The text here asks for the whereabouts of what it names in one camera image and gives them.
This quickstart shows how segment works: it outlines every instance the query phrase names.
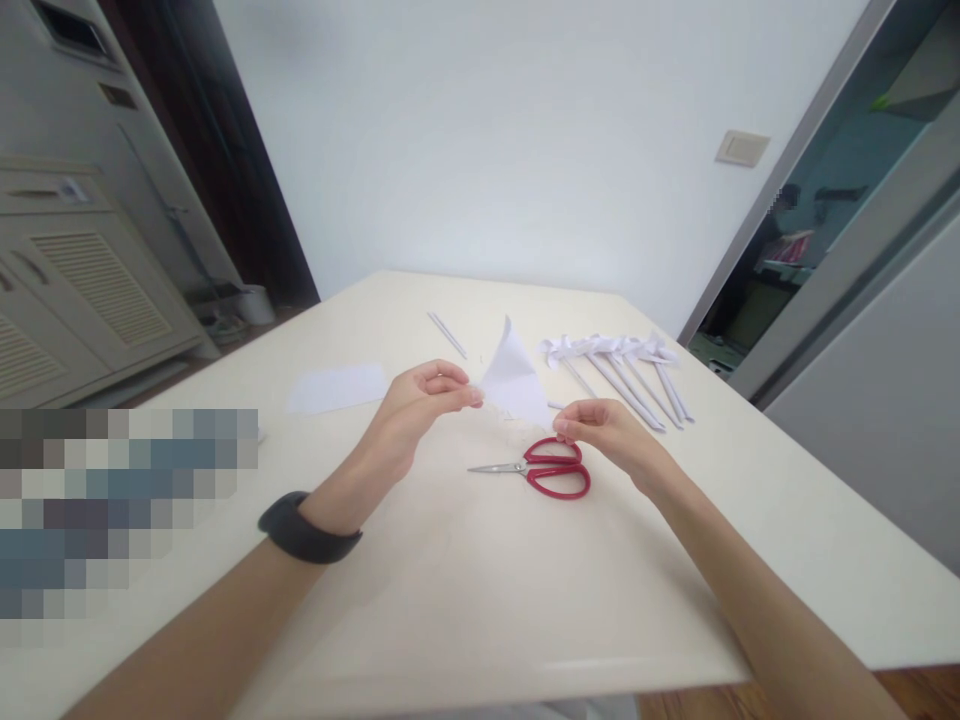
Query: finger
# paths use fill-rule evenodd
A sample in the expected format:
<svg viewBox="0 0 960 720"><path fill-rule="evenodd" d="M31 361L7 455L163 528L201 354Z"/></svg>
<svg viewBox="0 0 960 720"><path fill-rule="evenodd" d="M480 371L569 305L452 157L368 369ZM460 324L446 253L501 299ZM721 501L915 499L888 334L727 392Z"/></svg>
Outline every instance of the finger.
<svg viewBox="0 0 960 720"><path fill-rule="evenodd" d="M480 407L483 404L483 391L467 385L458 390L431 395L427 399L430 400L431 411L439 416L465 407Z"/></svg>
<svg viewBox="0 0 960 720"><path fill-rule="evenodd" d="M439 375L453 378L457 382L464 385L470 382L470 378L467 377L467 374L462 368L454 365L452 362L447 362L446 360L431 360L423 365L417 365L417 367L413 368L412 370L408 370L407 372L412 377L421 379L424 382L427 380L432 380Z"/></svg>
<svg viewBox="0 0 960 720"><path fill-rule="evenodd" d="M432 380L427 380L426 384L423 386L423 390L427 395L436 395L437 393L450 392L452 390L459 390L464 388L464 385L461 382L457 382L453 378L448 378L445 375L440 377L435 377Z"/></svg>
<svg viewBox="0 0 960 720"><path fill-rule="evenodd" d="M603 425L609 417L611 400L577 400L557 413L557 420L573 420L590 425Z"/></svg>
<svg viewBox="0 0 960 720"><path fill-rule="evenodd" d="M598 427L563 418L557 418L553 421L553 429L557 431L557 437L568 445L571 441L576 440L583 440L585 443L595 445L601 433Z"/></svg>

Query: drawer handle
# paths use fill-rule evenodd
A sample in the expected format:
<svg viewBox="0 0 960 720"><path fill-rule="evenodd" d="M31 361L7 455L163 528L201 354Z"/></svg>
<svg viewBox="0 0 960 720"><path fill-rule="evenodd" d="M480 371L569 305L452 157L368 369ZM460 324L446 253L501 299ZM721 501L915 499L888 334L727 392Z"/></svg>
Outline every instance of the drawer handle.
<svg viewBox="0 0 960 720"><path fill-rule="evenodd" d="M7 190L10 197L21 197L28 200L42 200L48 197L57 197L56 190Z"/></svg>
<svg viewBox="0 0 960 720"><path fill-rule="evenodd" d="M11 250L10 252L13 254L13 256L14 256L15 258L17 258L17 260L19 260L19 261L22 262L24 265L26 265L28 268L30 268L30 271L31 271L34 275L37 276L37 280L40 281L40 284L41 284L41 285L49 285L49 284L50 284L50 280L49 280L49 279L47 278L47 276L44 274L43 270L41 270L40 267L39 267L33 260L31 260L30 258L28 258L26 255L24 255L24 254L23 254L22 252L20 252L19 250Z"/></svg>

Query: louvered cabinet door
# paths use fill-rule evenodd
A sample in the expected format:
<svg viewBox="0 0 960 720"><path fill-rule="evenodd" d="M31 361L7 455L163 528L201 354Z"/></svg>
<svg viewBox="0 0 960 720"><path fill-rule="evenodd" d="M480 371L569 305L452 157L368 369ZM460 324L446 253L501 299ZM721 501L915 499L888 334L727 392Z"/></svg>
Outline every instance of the louvered cabinet door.
<svg viewBox="0 0 960 720"><path fill-rule="evenodd" d="M32 408L110 370L0 263L0 408Z"/></svg>
<svg viewBox="0 0 960 720"><path fill-rule="evenodd" d="M112 370L197 336L189 309L116 215L3 218L0 257Z"/></svg>

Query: vent grille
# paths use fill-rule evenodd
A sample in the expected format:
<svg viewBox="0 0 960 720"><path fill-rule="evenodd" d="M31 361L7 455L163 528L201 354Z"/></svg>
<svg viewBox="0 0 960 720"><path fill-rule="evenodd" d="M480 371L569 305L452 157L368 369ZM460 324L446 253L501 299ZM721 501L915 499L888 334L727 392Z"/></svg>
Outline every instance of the vent grille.
<svg viewBox="0 0 960 720"><path fill-rule="evenodd" d="M66 373L46 350L0 315L0 398Z"/></svg>
<svg viewBox="0 0 960 720"><path fill-rule="evenodd" d="M172 332L169 323L99 235L31 238L127 347Z"/></svg>

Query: scissors handle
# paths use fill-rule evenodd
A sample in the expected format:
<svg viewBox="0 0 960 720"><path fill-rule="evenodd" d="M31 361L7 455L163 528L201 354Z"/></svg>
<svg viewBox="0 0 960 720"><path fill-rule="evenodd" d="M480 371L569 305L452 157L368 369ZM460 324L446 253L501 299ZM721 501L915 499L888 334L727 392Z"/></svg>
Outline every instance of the scissors handle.
<svg viewBox="0 0 960 720"><path fill-rule="evenodd" d="M558 441L556 438L544 438L543 440L537 440L533 445L530 446L530 449L523 454L523 459L528 463L549 463L551 465L579 465L580 461L583 460L583 453L580 452L580 448L577 447L576 443L570 445L573 448L574 455L537 455L533 451L538 447L543 445L563 445L564 443Z"/></svg>
<svg viewBox="0 0 960 720"><path fill-rule="evenodd" d="M558 493L556 490L545 488L543 485L537 482L539 478L553 477L555 475L576 474L583 476L583 489L578 490L577 492ZM542 492L544 495L549 495L550 497L557 498L558 500L578 500L590 492L590 473L587 472L587 469L579 463L576 465L561 465L559 467L552 468L530 468L527 470L527 482L533 485L534 488Z"/></svg>

